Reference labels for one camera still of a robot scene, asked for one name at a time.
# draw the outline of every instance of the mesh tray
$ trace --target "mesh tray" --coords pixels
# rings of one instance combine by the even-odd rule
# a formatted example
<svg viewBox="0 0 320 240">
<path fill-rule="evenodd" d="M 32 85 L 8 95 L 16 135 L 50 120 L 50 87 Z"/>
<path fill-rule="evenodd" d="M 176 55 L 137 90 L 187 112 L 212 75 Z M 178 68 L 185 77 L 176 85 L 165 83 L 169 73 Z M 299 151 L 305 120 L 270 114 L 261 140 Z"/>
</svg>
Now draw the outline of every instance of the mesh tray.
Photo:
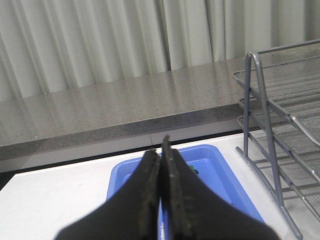
<svg viewBox="0 0 320 240">
<path fill-rule="evenodd" d="M 268 99 L 295 116 L 320 142 L 320 56 L 266 66 L 263 75 Z M 233 77 L 245 82 L 244 71 Z M 258 89 L 255 69 L 251 87 Z"/>
<path fill-rule="evenodd" d="M 250 131 L 257 142 L 268 152 L 267 136 L 263 130 Z M 289 157 L 283 149 L 275 142 L 277 163 L 284 174 L 298 188 L 301 193 L 314 208 L 317 215 L 320 215 L 320 184 L 317 183 L 298 163 Z M 320 150 L 304 151 L 300 153 L 301 158 L 316 172 L 320 173 Z"/>
<path fill-rule="evenodd" d="M 292 149 L 294 149 L 315 172 L 318 174 L 320 173 L 320 150 L 314 146 L 304 134 L 296 130 L 290 124 L 280 124 L 274 126 L 272 129 L 290 147 L 294 146 Z M 265 131 L 255 126 L 251 127 L 249 132 L 262 146 L 262 148 L 266 152 L 269 152 Z M 297 161 L 289 157 L 276 142 L 274 145 L 279 167 L 296 186 L 305 186 L 317 183 L 304 169 L 302 169 Z"/>
</svg>

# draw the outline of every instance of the green object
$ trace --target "green object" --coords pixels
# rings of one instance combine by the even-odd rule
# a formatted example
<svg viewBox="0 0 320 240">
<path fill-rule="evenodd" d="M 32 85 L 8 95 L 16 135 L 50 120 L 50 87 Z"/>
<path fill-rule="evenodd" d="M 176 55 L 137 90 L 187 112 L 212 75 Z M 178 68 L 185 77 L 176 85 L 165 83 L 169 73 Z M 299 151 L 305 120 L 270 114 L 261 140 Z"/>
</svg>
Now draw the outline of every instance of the green object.
<svg viewBox="0 0 320 240">
<path fill-rule="evenodd" d="M 191 170 L 194 171 L 195 174 L 199 174 L 199 171 L 197 169 L 195 169 L 195 167 L 193 165 L 189 165 L 189 167 L 191 168 Z"/>
</svg>

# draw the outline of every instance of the metal frame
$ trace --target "metal frame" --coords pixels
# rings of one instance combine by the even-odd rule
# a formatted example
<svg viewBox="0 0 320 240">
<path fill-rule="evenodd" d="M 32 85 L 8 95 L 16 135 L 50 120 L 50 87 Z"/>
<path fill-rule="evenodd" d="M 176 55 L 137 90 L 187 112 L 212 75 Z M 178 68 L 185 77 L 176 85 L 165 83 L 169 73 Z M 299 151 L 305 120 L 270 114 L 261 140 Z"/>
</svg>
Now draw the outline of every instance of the metal frame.
<svg viewBox="0 0 320 240">
<path fill-rule="evenodd" d="M 311 45 L 311 44 L 318 44 L 320 43 L 320 39 L 312 40 L 303 42 L 300 44 L 295 45 L 285 45 L 280 47 L 274 47 L 268 50 L 263 50 L 259 52 L 249 52 L 245 57 L 245 71 L 244 71 L 244 83 L 239 79 L 236 79 L 237 82 L 244 88 L 244 99 L 243 103 L 240 103 L 240 106 L 244 109 L 244 123 L 242 125 L 243 128 L 243 151 L 237 147 L 236 150 L 239 152 L 242 157 L 253 167 L 253 169 L 257 172 L 258 176 L 264 182 L 266 187 L 268 188 L 269 192 L 273 196 L 274 200 L 276 201 L 277 205 L 279 206 L 283 216 L 285 217 L 287 223 L 291 227 L 294 235 L 297 239 L 303 239 L 303 235 L 301 234 L 300 230 L 298 229 L 297 225 L 295 224 L 294 220 L 290 216 L 288 210 L 284 204 L 283 192 L 284 189 L 282 188 L 280 177 L 286 182 L 289 186 L 289 189 L 296 192 L 296 194 L 301 198 L 303 203 L 308 207 L 308 209 L 312 212 L 315 218 L 320 222 L 320 215 L 312 206 L 312 204 L 306 199 L 306 197 L 300 191 L 300 188 L 296 186 L 290 178 L 285 174 L 285 172 L 279 167 L 278 160 L 277 160 L 277 153 L 276 153 L 276 146 L 277 143 L 283 150 L 291 157 L 296 163 L 298 163 L 304 171 L 306 171 L 309 176 L 312 177 L 318 184 L 320 184 L 320 176 L 317 172 L 315 172 L 300 156 L 297 154 L 293 149 L 291 149 L 277 134 L 273 132 L 272 129 L 272 122 L 270 116 L 270 109 L 272 109 L 278 116 L 280 116 L 283 120 L 287 123 L 293 125 L 296 129 L 299 129 L 302 133 L 304 133 L 316 146 L 320 147 L 320 142 L 299 122 L 299 120 L 290 115 L 285 109 L 281 106 L 269 100 L 266 93 L 266 86 L 264 80 L 264 73 L 262 67 L 262 61 L 260 54 L 286 50 L 291 48 L 297 48 L 301 46 Z M 258 83 L 258 90 L 251 87 L 251 72 L 252 72 L 252 61 L 254 62 L 256 76 L 257 76 L 257 83 Z M 262 108 L 262 115 L 263 115 L 263 122 L 259 120 L 253 112 L 250 111 L 250 95 L 252 95 L 255 99 L 257 99 Z M 255 139 L 255 137 L 249 131 L 249 117 L 262 129 L 264 130 L 267 138 L 267 151 L 259 144 L 259 142 Z M 257 163 L 252 161 L 248 156 L 248 146 L 249 146 L 249 139 L 259 148 L 265 158 L 269 161 L 272 169 L 274 187 L 270 184 L 264 173 L 260 170 L 257 166 Z M 314 184 L 310 184 L 309 186 L 305 186 L 305 188 L 314 187 Z"/>
</svg>

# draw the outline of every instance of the metal desk organizer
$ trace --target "metal desk organizer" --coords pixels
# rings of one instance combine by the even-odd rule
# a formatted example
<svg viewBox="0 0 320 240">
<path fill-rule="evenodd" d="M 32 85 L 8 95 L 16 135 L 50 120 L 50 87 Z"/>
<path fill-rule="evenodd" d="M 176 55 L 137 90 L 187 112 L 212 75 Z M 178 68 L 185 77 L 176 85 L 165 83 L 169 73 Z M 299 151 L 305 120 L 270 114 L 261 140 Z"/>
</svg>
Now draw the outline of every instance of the metal desk organizer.
<svg viewBox="0 0 320 240">
<path fill-rule="evenodd" d="M 303 235 L 285 207 L 283 192 L 295 191 L 320 222 L 320 56 L 263 67 L 261 55 L 318 43 L 320 39 L 249 52 L 245 70 L 232 75 L 244 89 L 239 101 L 244 116 L 238 119 L 244 146 L 236 150 L 265 183 L 297 239 Z M 249 139 L 265 160 L 249 158 Z M 259 168 L 263 162 L 269 162 L 274 184 Z M 280 177 L 288 187 L 283 188 Z"/>
</svg>

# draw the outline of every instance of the white curtain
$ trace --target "white curtain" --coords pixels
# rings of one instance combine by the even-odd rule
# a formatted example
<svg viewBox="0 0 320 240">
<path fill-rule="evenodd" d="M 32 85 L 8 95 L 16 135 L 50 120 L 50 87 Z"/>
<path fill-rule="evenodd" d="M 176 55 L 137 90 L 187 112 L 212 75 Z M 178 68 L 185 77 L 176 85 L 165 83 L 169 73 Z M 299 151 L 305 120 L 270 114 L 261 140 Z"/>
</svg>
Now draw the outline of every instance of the white curtain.
<svg viewBox="0 0 320 240">
<path fill-rule="evenodd" d="M 318 0 L 2 0 L 0 101 L 320 38 Z"/>
</svg>

